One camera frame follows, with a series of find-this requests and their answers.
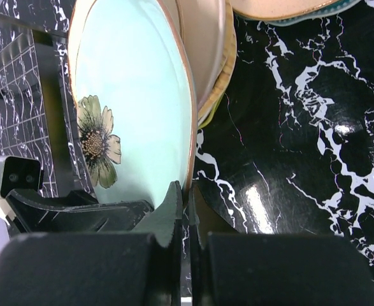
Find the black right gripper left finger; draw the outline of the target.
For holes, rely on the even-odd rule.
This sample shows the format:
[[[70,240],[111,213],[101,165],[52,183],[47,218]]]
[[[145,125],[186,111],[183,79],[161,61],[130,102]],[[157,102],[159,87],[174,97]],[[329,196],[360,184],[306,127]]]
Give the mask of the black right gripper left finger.
[[[130,231],[24,233],[0,252],[0,305],[180,305],[182,191]]]

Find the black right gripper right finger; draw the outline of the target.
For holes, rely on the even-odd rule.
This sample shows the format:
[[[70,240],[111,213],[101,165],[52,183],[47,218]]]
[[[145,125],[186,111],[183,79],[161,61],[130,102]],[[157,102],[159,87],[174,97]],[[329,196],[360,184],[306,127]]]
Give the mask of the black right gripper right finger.
[[[193,305],[374,305],[362,255],[331,235],[237,232],[189,194]]]

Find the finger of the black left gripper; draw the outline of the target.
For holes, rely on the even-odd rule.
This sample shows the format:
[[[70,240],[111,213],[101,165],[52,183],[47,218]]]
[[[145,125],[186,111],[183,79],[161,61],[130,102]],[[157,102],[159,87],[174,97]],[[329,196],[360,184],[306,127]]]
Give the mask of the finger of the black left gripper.
[[[145,200],[98,203],[83,190],[44,198],[32,189],[14,189],[6,201],[22,233],[130,231],[154,211]]]

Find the mint green flower plate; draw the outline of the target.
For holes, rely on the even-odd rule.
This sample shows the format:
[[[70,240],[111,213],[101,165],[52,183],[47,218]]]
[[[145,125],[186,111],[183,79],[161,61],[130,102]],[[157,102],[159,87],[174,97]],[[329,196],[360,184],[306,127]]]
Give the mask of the mint green flower plate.
[[[80,145],[101,203],[158,207],[192,182],[196,95],[162,1],[77,1],[68,68]]]

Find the peach bird plate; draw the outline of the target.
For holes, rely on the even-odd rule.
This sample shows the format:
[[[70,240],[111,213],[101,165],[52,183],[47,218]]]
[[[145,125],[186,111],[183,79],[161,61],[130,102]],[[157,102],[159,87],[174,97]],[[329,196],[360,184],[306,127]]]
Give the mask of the peach bird plate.
[[[337,0],[232,0],[233,10],[254,20],[297,17],[337,3]]]

